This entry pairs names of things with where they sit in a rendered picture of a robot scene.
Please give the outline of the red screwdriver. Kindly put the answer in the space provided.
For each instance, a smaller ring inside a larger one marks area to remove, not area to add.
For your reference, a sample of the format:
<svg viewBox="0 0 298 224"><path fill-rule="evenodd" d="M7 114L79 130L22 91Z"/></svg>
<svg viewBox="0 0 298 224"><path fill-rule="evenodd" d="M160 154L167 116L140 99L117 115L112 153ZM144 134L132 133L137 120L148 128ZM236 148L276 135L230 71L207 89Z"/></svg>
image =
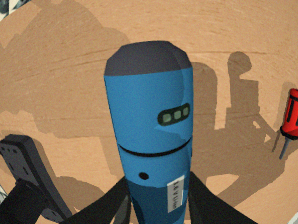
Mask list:
<svg viewBox="0 0 298 224"><path fill-rule="evenodd" d="M298 140L298 89L290 90L284 125L280 127L280 131L286 140L279 156L279 158L283 159L289 142Z"/></svg>

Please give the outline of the blue electric screwdriver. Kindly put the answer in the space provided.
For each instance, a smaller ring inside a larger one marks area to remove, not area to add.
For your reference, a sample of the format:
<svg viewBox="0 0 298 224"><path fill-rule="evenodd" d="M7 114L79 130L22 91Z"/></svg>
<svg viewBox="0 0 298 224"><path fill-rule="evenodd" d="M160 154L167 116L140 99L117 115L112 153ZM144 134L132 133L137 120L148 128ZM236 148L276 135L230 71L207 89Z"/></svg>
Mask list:
<svg viewBox="0 0 298 224"><path fill-rule="evenodd" d="M169 41L121 46L104 83L139 224L184 224L193 140L193 67Z"/></svg>

